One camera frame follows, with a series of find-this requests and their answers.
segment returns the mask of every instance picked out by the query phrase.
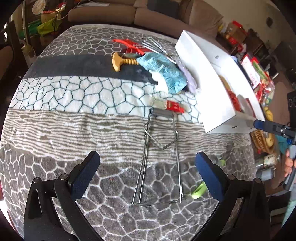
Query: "white box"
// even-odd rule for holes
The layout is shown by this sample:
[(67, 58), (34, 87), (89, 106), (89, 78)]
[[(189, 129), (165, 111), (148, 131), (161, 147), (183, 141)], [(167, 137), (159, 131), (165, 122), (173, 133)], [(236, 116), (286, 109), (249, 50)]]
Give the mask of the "white box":
[(214, 41), (183, 31), (175, 48), (197, 81), (196, 94), (206, 133), (249, 133), (255, 118), (234, 109), (218, 75), (223, 76), (235, 95), (249, 98), (256, 118), (265, 121), (261, 107), (246, 77), (231, 56)]

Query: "blue cloth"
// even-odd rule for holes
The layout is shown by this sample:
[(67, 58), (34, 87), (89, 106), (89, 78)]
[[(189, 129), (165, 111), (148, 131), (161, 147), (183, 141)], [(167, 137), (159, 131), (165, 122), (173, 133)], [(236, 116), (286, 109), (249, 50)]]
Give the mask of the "blue cloth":
[(137, 61), (145, 70), (159, 72), (164, 77), (171, 94), (179, 93), (187, 85), (184, 74), (163, 54), (149, 52), (137, 58)]
[(281, 137), (276, 135), (276, 138), (278, 140), (279, 143), (279, 150), (281, 151), (281, 153), (283, 155), (286, 154), (286, 150), (288, 149), (289, 145), (287, 144), (287, 138)]

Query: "yellow wooden roller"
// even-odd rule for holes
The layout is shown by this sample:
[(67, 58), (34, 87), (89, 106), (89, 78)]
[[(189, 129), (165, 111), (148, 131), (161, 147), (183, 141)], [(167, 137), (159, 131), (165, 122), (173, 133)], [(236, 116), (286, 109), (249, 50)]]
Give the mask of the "yellow wooden roller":
[(120, 71), (120, 66), (122, 64), (134, 64), (134, 65), (138, 65), (139, 63), (137, 62), (137, 60), (135, 59), (131, 59), (131, 58), (121, 58), (119, 56), (119, 54), (117, 52), (115, 52), (113, 54), (112, 57), (112, 64), (113, 64), (113, 68), (116, 72)]

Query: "blue gripper pad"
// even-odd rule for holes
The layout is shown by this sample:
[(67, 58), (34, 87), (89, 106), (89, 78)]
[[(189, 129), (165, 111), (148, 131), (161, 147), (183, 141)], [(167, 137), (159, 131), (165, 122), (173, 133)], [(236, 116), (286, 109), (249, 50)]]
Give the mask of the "blue gripper pad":
[(73, 168), (68, 179), (72, 200), (82, 198), (99, 165), (100, 155), (91, 151), (81, 164)]
[(212, 163), (204, 152), (199, 152), (195, 156), (195, 167), (205, 182), (209, 192), (214, 199), (223, 201), (228, 183), (223, 170)]

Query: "green bag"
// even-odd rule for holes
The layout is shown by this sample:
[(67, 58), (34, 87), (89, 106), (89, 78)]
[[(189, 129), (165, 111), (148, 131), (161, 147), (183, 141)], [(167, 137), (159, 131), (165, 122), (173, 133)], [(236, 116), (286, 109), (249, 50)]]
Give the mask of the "green bag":
[(48, 33), (57, 31), (61, 23), (62, 23), (62, 20), (57, 20), (56, 18), (53, 18), (43, 24), (40, 24), (37, 27), (37, 31), (39, 35), (43, 37)]

